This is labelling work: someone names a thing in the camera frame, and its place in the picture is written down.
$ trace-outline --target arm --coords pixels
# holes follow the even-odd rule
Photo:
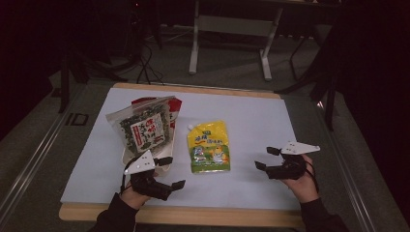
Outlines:
[[[150,197],[133,191],[129,186],[130,183],[121,195],[114,194],[108,209],[99,214],[89,232],[133,231],[135,215]]]
[[[312,173],[312,160],[302,155],[308,163],[307,169]],[[298,180],[281,180],[286,184],[301,203],[302,220],[307,232],[344,232],[349,231],[342,219],[337,215],[330,215],[320,199],[312,177],[305,173]]]

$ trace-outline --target chair leg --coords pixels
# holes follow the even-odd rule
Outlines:
[[[293,65],[293,56],[295,56],[296,52],[299,50],[299,48],[301,48],[302,44],[304,44],[304,42],[308,39],[308,37],[304,37],[298,44],[298,46],[295,48],[295,50],[292,52],[292,54],[290,55],[289,58],[289,65],[290,65],[290,70],[292,72],[293,78],[295,80],[299,80],[298,76],[296,75],[295,72],[295,67]]]

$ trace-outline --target gray floor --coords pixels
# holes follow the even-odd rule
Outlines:
[[[154,40],[147,39],[147,45],[152,49],[150,67],[155,72],[148,72],[150,81],[166,84],[185,84],[220,88],[273,91],[295,83],[288,57],[298,42],[292,39],[278,38],[271,49],[269,60],[274,79],[266,82],[263,79],[258,49],[264,44],[260,38],[202,34],[198,68],[196,75],[188,74],[191,49],[190,28],[162,28],[164,48],[159,50]],[[301,48],[295,57],[297,74],[301,74],[309,65],[317,52],[313,41]],[[148,59],[149,49],[145,49],[144,57]],[[141,67],[119,74],[129,82],[136,82]],[[56,87],[59,86],[59,73],[50,79]],[[86,86],[72,83],[72,100],[75,93],[79,98],[103,99],[104,94],[113,84],[101,76],[93,75]],[[295,91],[291,95],[307,96],[311,86]],[[25,193],[15,200],[12,214],[5,219],[7,222],[2,231],[86,231],[93,222],[67,222],[58,217],[59,199],[65,184],[75,166],[77,157],[67,154],[80,154],[84,142],[92,129],[92,124],[86,127],[61,127],[58,130],[55,123],[67,120],[70,113],[87,111],[90,122],[97,118],[103,101],[93,103],[74,102],[66,114],[58,114],[59,99],[47,97],[0,143],[0,196],[6,197],[13,182],[20,174],[24,165],[33,156],[43,156],[41,167],[33,170],[35,175],[29,179]],[[346,163],[350,166],[351,176],[358,187],[358,196],[366,204],[367,212],[373,228],[367,231],[410,231],[390,195],[383,178],[371,157],[371,153],[362,138],[343,97],[337,95],[334,115],[335,131],[338,148],[343,153]],[[52,146],[42,144],[45,137],[51,137],[55,143]],[[65,147],[73,144],[68,153]],[[332,213],[337,209],[343,211],[347,206],[331,205]],[[148,226],[141,231],[292,231],[291,229],[269,228],[230,228],[230,227],[197,227],[197,226]]]

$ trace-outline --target seaweed snack bag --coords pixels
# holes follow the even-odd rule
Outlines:
[[[106,115],[129,153],[139,158],[147,150],[153,155],[172,142],[168,102],[175,97],[156,98],[132,104]]]

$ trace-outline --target plastic bag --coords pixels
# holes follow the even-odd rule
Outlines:
[[[187,139],[192,173],[230,170],[229,140],[223,121],[198,124]]]
[[[147,150],[153,156],[173,140],[169,101],[175,97],[145,99],[106,115],[120,135],[128,154],[139,158]]]

